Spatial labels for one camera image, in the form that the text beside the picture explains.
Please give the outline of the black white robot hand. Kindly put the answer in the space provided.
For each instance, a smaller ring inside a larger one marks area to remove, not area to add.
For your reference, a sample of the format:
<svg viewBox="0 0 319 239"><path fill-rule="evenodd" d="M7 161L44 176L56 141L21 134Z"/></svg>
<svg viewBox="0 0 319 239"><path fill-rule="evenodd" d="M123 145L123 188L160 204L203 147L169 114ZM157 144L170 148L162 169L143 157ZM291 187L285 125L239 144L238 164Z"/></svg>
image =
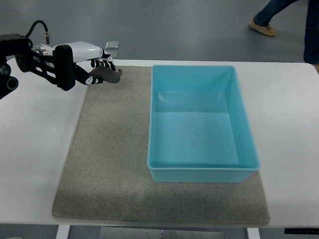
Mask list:
<svg viewBox="0 0 319 239"><path fill-rule="evenodd" d="M113 58L107 51L87 42L79 41L54 47L42 44L36 46L35 49L45 56L55 58L55 63L47 63L47 65L55 69L57 87L64 91L72 89L76 81L83 85L105 82L90 75L90 72L99 66L118 71Z"/></svg>

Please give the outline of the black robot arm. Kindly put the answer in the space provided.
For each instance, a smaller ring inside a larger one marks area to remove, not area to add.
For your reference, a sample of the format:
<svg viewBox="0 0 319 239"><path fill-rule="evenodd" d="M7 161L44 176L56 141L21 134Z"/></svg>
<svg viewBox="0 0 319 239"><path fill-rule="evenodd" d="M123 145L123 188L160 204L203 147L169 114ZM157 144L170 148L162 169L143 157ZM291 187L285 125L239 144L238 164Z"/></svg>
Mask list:
<svg viewBox="0 0 319 239"><path fill-rule="evenodd" d="M0 36L0 97L4 98L18 87L18 79L11 75L11 67L7 63L7 57L14 56L20 71L32 72L45 78L54 85L58 85L55 78L55 69L47 63L55 63L53 56L45 56L33 47L29 39L37 24L44 27L45 42L49 43L49 32L47 25L42 20L36 20L28 33L23 36L19 34L3 34Z"/></svg>

